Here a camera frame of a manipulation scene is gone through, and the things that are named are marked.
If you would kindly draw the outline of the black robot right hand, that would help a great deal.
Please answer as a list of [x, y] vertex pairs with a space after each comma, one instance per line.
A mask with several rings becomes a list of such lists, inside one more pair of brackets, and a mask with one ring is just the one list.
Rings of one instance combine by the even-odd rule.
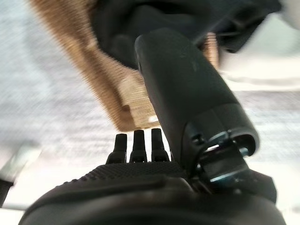
[[135, 54], [161, 128], [119, 134], [105, 165], [33, 203], [22, 225], [283, 225], [273, 179], [245, 157], [259, 135], [216, 69], [183, 35], [139, 36]]

